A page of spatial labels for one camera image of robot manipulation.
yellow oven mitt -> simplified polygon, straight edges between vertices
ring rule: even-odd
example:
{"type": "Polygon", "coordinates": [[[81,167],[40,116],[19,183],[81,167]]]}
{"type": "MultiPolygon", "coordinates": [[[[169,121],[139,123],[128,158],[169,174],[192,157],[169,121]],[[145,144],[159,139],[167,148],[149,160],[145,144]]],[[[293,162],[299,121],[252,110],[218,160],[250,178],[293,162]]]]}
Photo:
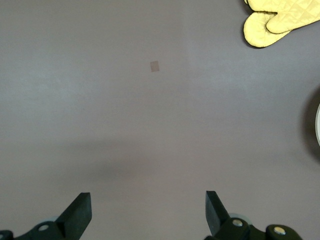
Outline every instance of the yellow oven mitt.
{"type": "Polygon", "coordinates": [[[244,0],[257,12],[276,13],[266,28],[281,34],[320,20],[320,0],[244,0]]]}
{"type": "Polygon", "coordinates": [[[252,46],[257,48],[264,48],[274,44],[282,39],[285,35],[290,33],[286,31],[280,34],[272,33],[266,28],[266,23],[274,18],[274,12],[260,12],[252,13],[244,23],[243,33],[245,40],[252,46]]]}

quilted oven mitt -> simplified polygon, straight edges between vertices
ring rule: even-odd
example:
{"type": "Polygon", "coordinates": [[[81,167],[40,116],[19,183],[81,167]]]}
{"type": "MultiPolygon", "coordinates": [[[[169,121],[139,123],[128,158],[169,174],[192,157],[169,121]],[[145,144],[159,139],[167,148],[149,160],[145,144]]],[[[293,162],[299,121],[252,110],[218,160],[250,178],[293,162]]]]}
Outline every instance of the quilted oven mitt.
{"type": "Polygon", "coordinates": [[[267,22],[274,18],[274,12],[255,11],[252,13],[244,23],[243,33],[246,41],[257,48],[264,48],[274,44],[285,35],[290,33],[286,31],[280,34],[269,32],[266,28],[267,22]]]}
{"type": "Polygon", "coordinates": [[[320,0],[244,0],[257,12],[277,13],[266,23],[274,34],[281,34],[320,20],[320,0]]]}

screw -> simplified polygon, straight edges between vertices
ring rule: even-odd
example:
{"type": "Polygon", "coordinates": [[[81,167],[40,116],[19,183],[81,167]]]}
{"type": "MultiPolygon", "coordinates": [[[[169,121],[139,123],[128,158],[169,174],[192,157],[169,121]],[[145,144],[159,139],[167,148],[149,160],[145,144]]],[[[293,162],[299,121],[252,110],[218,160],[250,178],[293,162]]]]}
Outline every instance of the screw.
{"type": "Polygon", "coordinates": [[[38,231],[44,231],[44,230],[47,230],[49,228],[49,225],[45,224],[45,225],[42,225],[41,227],[38,228],[38,231]]]}
{"type": "Polygon", "coordinates": [[[237,227],[242,227],[244,224],[242,223],[242,221],[240,221],[239,219],[235,219],[232,221],[232,224],[237,226],[237,227]]]}
{"type": "Polygon", "coordinates": [[[279,235],[286,235],[287,234],[286,231],[282,227],[279,227],[279,226],[276,226],[273,230],[276,234],[279,234],[279,235]]]}

small tan square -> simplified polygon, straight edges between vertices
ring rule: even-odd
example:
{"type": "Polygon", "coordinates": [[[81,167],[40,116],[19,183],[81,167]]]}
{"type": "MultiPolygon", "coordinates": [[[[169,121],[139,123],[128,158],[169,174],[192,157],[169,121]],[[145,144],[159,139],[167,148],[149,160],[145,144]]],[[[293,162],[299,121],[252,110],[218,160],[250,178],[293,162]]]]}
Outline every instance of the small tan square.
{"type": "Polygon", "coordinates": [[[158,72],[159,69],[159,62],[158,61],[152,61],[150,62],[151,72],[158,72]]]}

gray background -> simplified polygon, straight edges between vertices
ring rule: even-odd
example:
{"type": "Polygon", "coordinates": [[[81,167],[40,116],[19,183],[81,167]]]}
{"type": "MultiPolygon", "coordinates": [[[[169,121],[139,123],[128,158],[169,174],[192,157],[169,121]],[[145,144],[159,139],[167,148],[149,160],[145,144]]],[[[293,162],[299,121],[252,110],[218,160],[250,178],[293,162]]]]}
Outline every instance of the gray background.
{"type": "Polygon", "coordinates": [[[242,0],[0,0],[0,229],[91,192],[83,240],[201,240],[215,190],[261,230],[319,239],[320,22],[256,49],[250,14],[242,0]]]}

